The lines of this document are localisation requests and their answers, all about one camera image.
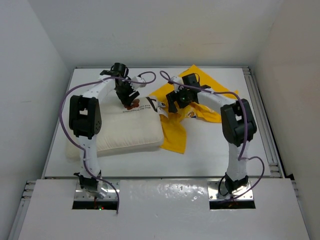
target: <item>yellow cloth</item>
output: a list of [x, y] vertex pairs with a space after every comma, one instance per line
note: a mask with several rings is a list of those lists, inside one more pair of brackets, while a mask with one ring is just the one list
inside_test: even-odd
[[[208, 85], [216, 92], [229, 91], [195, 65], [192, 65], [188, 70], [181, 73], [179, 77], [183, 77], [192, 73], [199, 75], [200, 85]], [[184, 154], [187, 143], [187, 132], [180, 122], [184, 118], [202, 118], [211, 123], [221, 123], [221, 116], [210, 108], [195, 102], [190, 103], [190, 105], [182, 109], [177, 107], [177, 113], [168, 112], [168, 101], [166, 94], [172, 92], [173, 90], [174, 86], [167, 83], [151, 93], [150, 96], [156, 96], [158, 101], [165, 103], [166, 107], [164, 110], [168, 113], [168, 118], [164, 115], [160, 115], [164, 135], [164, 142], [161, 148]], [[226, 94], [225, 96], [235, 99], [232, 94]]]

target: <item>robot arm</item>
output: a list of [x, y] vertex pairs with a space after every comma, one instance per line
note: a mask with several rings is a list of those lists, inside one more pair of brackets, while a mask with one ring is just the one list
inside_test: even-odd
[[125, 106], [130, 106], [139, 95], [137, 89], [145, 87], [145, 80], [140, 76], [131, 79], [136, 83], [122, 81], [120, 79], [107, 79], [107, 77], [126, 78], [128, 68], [121, 63], [115, 63], [111, 70], [104, 70], [100, 74], [101, 83], [94, 85], [83, 95], [73, 95], [70, 98], [69, 127], [78, 138], [80, 146], [85, 149], [85, 156], [80, 153], [81, 171], [75, 173], [79, 177], [81, 187], [85, 188], [96, 197], [101, 197], [101, 189], [107, 186], [99, 186], [98, 181], [86, 171], [84, 164], [95, 177], [101, 177], [101, 168], [97, 157], [97, 134], [102, 126], [99, 102], [101, 102], [112, 90]]
[[249, 141], [253, 139], [253, 135], [257, 131], [256, 122], [249, 102], [245, 99], [241, 100], [247, 118], [248, 142], [246, 142], [242, 154], [242, 158], [244, 159], [239, 160], [239, 156], [243, 148], [245, 132], [244, 113], [239, 101], [228, 98], [223, 94], [214, 94], [214, 90], [207, 85], [200, 86], [194, 73], [182, 78], [175, 76], [171, 78], [171, 80], [175, 83], [196, 88], [190, 89], [174, 84], [174, 91], [168, 93], [166, 96], [169, 112], [176, 113], [178, 111], [175, 102], [179, 108], [185, 108], [191, 102], [196, 102], [207, 106], [221, 115], [223, 135], [229, 144], [229, 162], [225, 173], [226, 189], [231, 194], [232, 191], [246, 185], [248, 183], [248, 175], [247, 161], [245, 159], [247, 158]]

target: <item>gray wall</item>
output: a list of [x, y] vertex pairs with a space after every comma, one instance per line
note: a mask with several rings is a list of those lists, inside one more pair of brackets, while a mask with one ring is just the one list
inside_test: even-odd
[[0, 240], [41, 176], [67, 70], [27, 0], [0, 1]]
[[282, 0], [29, 0], [68, 66], [251, 65]]
[[320, 239], [320, 1], [286, 0], [255, 74], [284, 166]]

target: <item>white pillow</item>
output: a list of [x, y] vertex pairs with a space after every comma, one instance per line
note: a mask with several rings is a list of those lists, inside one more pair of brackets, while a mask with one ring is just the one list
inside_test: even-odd
[[[164, 142], [156, 97], [135, 99], [132, 109], [119, 103], [101, 104], [101, 130], [97, 135], [97, 155], [112, 155], [160, 147]], [[68, 130], [78, 143], [73, 131]], [[67, 140], [65, 155], [80, 159], [80, 150]]]

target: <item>yellow towel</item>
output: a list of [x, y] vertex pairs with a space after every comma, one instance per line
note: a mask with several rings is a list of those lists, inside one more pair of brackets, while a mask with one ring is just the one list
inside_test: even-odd
[[[215, 81], [208, 74], [200, 70], [197, 66], [192, 65], [188, 70], [184, 71], [179, 77], [186, 76], [188, 74], [198, 74], [200, 77], [200, 85], [208, 85], [216, 92], [229, 91], [220, 83]], [[168, 118], [164, 115], [160, 115], [161, 125], [164, 134], [164, 142], [161, 148], [184, 154], [187, 143], [187, 133], [185, 128], [180, 124], [184, 118], [202, 118], [211, 123], [221, 123], [221, 116], [217, 112], [214, 112], [210, 108], [192, 102], [185, 108], [178, 108], [177, 113], [168, 112], [168, 101], [166, 94], [172, 92], [174, 86], [167, 83], [160, 87], [158, 90], [150, 94], [150, 96], [156, 96], [158, 101], [165, 103], [164, 110], [168, 113]], [[235, 99], [232, 94], [226, 94], [228, 98]]]

